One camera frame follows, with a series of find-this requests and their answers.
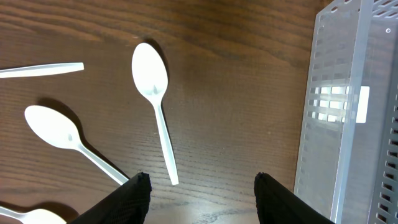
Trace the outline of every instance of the brown wooden surface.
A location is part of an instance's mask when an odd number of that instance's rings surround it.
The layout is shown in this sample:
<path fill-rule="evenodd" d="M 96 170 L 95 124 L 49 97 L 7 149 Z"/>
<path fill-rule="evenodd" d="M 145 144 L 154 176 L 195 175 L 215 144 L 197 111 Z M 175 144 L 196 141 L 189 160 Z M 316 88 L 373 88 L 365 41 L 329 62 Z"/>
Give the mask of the brown wooden surface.
<path fill-rule="evenodd" d="M 254 177 L 292 190 L 315 14 L 329 1 L 0 1 L 0 68 L 84 62 L 83 72 L 0 79 L 0 203 L 68 221 L 118 185 L 28 127 L 61 102 L 127 175 L 150 174 L 146 223 L 258 223 Z M 178 165 L 172 186 L 153 109 L 133 84 L 134 47 L 154 39 Z M 0 217 L 0 223 L 17 223 Z"/>

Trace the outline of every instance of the black object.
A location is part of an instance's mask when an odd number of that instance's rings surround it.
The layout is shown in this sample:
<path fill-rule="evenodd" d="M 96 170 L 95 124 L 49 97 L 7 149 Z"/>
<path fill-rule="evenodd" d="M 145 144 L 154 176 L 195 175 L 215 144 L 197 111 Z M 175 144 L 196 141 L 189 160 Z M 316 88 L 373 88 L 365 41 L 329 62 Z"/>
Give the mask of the black object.
<path fill-rule="evenodd" d="M 141 224 L 149 209 L 149 174 L 139 173 L 70 224 Z"/>
<path fill-rule="evenodd" d="M 258 173 L 254 181 L 260 224 L 332 224 L 269 174 Z"/>

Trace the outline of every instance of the wooden table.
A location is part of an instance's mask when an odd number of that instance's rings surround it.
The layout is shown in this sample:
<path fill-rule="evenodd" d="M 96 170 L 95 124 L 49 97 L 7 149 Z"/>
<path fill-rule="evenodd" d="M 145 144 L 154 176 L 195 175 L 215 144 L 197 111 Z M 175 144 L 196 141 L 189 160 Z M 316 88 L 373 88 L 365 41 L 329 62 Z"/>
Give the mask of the wooden table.
<path fill-rule="evenodd" d="M 127 175 L 150 174 L 146 223 L 258 223 L 256 174 L 294 187 L 313 25 L 328 2 L 0 1 L 1 68 L 85 64 L 0 80 L 1 205 L 49 208 L 70 221 L 118 186 L 30 130 L 24 110 L 39 104 L 72 111 L 87 142 Z M 134 48 L 149 39 L 169 68 L 163 107 L 176 186 L 153 108 L 131 75 Z"/>

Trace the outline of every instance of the plastic utensil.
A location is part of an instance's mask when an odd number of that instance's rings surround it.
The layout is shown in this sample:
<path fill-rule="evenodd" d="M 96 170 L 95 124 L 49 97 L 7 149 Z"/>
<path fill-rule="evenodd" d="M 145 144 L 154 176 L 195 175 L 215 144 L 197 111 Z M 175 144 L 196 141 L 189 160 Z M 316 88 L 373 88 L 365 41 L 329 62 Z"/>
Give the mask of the plastic utensil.
<path fill-rule="evenodd" d="M 0 206 L 0 215 L 15 218 L 23 224 L 66 224 L 66 221 L 63 218 L 44 209 L 36 209 L 27 213 L 19 213 Z"/>
<path fill-rule="evenodd" d="M 138 91 L 149 100 L 155 109 L 166 167 L 172 184 L 178 184 L 177 166 L 161 107 L 162 98 L 169 83 L 163 60 L 151 45 L 141 43 L 132 55 L 131 70 Z"/>
<path fill-rule="evenodd" d="M 43 75 L 57 75 L 68 72 L 84 70 L 82 62 L 78 63 L 54 63 L 48 65 L 34 65 L 21 68 L 0 70 L 0 78 L 36 77 Z"/>
<path fill-rule="evenodd" d="M 81 152 L 120 185 L 128 181 L 127 177 L 81 143 L 77 127 L 63 114 L 44 106 L 28 106 L 25 118 L 33 132 L 45 142 L 61 149 Z"/>

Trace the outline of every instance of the translucent storage container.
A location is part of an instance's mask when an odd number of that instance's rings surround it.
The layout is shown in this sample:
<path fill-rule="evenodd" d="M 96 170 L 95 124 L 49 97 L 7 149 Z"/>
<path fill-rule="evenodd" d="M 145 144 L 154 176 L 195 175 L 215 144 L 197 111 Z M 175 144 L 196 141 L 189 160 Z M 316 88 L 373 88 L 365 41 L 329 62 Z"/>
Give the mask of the translucent storage container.
<path fill-rule="evenodd" d="M 398 223 L 398 0 L 318 13 L 294 194 L 335 223 Z"/>

